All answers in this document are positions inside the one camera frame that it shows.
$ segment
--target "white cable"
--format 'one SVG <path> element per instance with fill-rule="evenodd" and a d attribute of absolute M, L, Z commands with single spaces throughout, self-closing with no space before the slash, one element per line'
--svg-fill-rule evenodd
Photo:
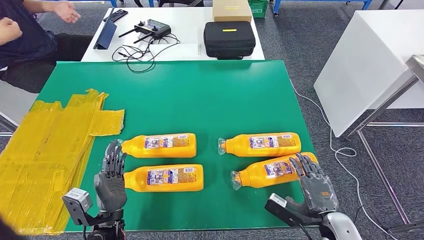
<path fill-rule="evenodd" d="M 324 111 L 323 111 L 323 109 L 316 103 L 316 102 L 314 102 L 312 99 L 310 99 L 309 97 L 307 97 L 307 96 L 304 96 L 304 95 L 302 95 L 302 94 L 300 94 L 300 93 L 298 93 L 298 91 L 296 90 L 296 88 L 295 88 L 295 86 L 293 85 L 293 82 L 292 82 L 292 80 L 289 78 L 289 80 L 290 80 L 290 83 L 291 83 L 291 87 L 293 88 L 293 90 L 294 90 L 294 92 L 299 96 L 299 97 L 301 97 L 301 98 L 304 98 L 304 99 L 306 99 L 306 100 L 309 100 L 311 103 L 313 103 L 313 104 L 315 104 L 315 106 L 321 111 L 321 115 L 322 115 L 322 118 L 324 119 L 324 121 L 325 121 L 325 123 L 330 127 L 330 149 L 334 152 L 334 157 L 335 157 L 335 159 L 337 160 L 337 162 L 341 165 L 341 167 L 349 174 L 349 175 L 351 175 L 355 180 L 356 180 L 356 193 L 357 193 L 357 196 L 358 196 L 358 200 L 359 200 L 359 204 L 362 206 L 362 211 L 363 211 L 363 213 L 365 214 L 365 216 L 377 227 L 377 228 L 379 228 L 381 231 L 383 231 L 383 233 L 385 233 L 385 234 L 387 234 L 388 236 L 390 236 L 393 240 L 398 240 L 397 238 L 395 238 L 394 236 L 392 236 L 390 233 L 388 233 L 386 230 L 384 230 L 381 226 L 379 226 L 369 215 L 368 215 L 368 213 L 367 213 L 367 211 L 365 211 L 365 207 L 363 207 L 364 206 L 364 204 L 362 203 L 362 199 L 361 199 L 361 195 L 360 195 L 360 193 L 359 193 L 359 180 L 358 180 L 358 178 L 355 176 L 355 175 L 353 175 L 343 164 L 342 164 L 342 162 L 339 160 L 339 158 L 337 157 L 337 154 L 340 154 L 340 155 L 343 155 L 343 156 L 346 156 L 346 157 L 350 157 L 350 158 L 353 158 L 353 157 L 356 157 L 356 155 L 357 155 L 357 151 L 355 150 L 355 149 L 353 149 L 353 148 L 351 148 L 351 147 L 342 147 L 342 148 L 339 148 L 339 149 L 337 149 L 337 150 L 334 150 L 334 148 L 333 148 L 333 134 L 332 134 L 332 131 L 333 131 L 333 129 L 332 129 L 332 127 L 331 127 L 331 125 L 330 125 L 330 123 L 329 123 L 329 121 L 326 119 L 326 116 L 324 115 Z M 343 153 L 343 152 L 340 152 L 340 151 L 342 151 L 342 150 L 350 150 L 350 151 L 352 151 L 353 152 L 353 154 L 347 154 L 347 153 Z"/>

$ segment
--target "green table mat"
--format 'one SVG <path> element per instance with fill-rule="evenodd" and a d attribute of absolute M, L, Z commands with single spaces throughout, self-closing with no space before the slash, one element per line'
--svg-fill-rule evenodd
<path fill-rule="evenodd" d="M 132 64 L 143 69 L 150 63 Z M 110 94 L 104 109 L 125 109 L 119 136 L 96 137 L 81 189 L 95 201 L 93 177 L 101 169 L 105 148 L 115 139 L 138 135 L 195 133 L 193 158 L 129 156 L 125 171 L 141 166 L 202 164 L 204 189 L 198 192 L 148 192 L 127 189 L 126 230 L 201 230 L 287 227 L 264 209 L 277 193 L 303 200 L 298 182 L 235 191 L 230 171 L 240 171 L 266 157 L 218 155 L 217 139 L 239 134 L 294 132 L 303 152 L 314 152 L 296 96 L 282 61 L 172 61 L 134 74 L 124 63 L 59 63 L 38 96 L 65 106 L 72 94 L 87 89 Z M 95 215 L 97 206 L 89 213 Z M 70 220 L 65 231 L 81 231 Z"/>

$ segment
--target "cardboard box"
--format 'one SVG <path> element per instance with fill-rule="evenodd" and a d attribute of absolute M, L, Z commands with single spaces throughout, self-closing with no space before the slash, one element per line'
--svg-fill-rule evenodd
<path fill-rule="evenodd" d="M 213 0 L 212 15 L 215 22 L 252 21 L 248 0 Z"/>

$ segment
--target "green basket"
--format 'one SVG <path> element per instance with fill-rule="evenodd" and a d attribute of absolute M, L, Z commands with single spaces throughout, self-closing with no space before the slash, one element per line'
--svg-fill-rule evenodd
<path fill-rule="evenodd" d="M 268 0 L 248 0 L 254 18 L 265 18 Z"/>

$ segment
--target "human hand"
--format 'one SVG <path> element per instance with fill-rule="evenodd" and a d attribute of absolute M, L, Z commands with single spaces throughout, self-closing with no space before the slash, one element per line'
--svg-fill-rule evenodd
<path fill-rule="evenodd" d="M 58 1 L 53 11 L 65 22 L 76 23 L 80 19 L 81 15 L 75 11 L 74 4 L 68 1 Z"/>
<path fill-rule="evenodd" d="M 2 34 L 2 38 L 5 39 L 0 40 L 2 44 L 8 43 L 22 36 L 22 31 L 18 23 L 8 17 L 0 19 L 0 29 L 0 32 L 5 33 L 4 35 Z"/>

